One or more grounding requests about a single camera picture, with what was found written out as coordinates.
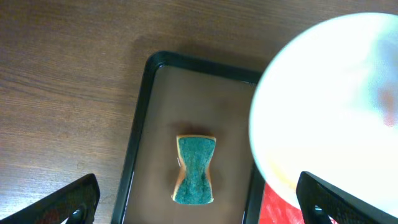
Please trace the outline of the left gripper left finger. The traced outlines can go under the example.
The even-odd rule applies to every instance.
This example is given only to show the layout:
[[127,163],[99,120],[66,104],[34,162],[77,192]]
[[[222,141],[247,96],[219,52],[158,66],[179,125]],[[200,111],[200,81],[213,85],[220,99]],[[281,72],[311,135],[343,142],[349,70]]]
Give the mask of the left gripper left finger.
[[86,174],[54,193],[9,215],[3,224],[87,223],[95,220],[100,188],[94,174]]

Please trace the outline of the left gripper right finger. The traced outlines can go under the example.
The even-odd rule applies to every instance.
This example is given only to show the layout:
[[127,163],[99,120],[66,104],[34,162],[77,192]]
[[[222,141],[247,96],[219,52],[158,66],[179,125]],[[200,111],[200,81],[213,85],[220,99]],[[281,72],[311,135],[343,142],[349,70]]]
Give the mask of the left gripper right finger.
[[397,224],[397,218],[303,171],[296,195],[306,224]]

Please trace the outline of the white plate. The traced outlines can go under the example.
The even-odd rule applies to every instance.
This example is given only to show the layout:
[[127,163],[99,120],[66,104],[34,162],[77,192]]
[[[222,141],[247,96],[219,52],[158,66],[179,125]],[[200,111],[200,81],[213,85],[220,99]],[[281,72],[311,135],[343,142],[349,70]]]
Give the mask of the white plate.
[[290,41],[257,84],[249,139],[290,205],[308,171],[396,216],[397,16],[348,14]]

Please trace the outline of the green and yellow sponge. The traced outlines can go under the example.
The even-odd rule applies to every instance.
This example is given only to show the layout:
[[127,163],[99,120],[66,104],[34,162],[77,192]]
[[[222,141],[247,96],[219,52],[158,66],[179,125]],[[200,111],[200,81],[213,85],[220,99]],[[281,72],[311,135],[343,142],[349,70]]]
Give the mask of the green and yellow sponge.
[[210,163],[216,147],[216,138],[185,134],[178,135],[176,140],[180,170],[172,200],[182,205],[212,203],[214,198]]

